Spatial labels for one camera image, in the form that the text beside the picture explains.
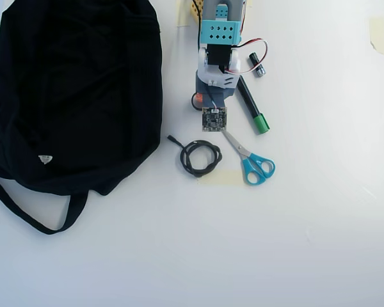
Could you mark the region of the blue-grey gripper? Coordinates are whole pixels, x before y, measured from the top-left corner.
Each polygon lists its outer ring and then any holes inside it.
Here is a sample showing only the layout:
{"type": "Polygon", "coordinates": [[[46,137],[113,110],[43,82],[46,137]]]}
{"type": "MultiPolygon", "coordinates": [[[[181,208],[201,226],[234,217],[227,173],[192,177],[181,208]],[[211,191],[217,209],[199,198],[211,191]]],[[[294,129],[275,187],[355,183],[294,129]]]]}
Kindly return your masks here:
{"type": "Polygon", "coordinates": [[[194,107],[198,111],[205,108],[224,109],[225,99],[231,97],[235,90],[235,88],[223,89],[217,86],[209,86],[200,80],[198,72],[196,72],[194,107]]]}

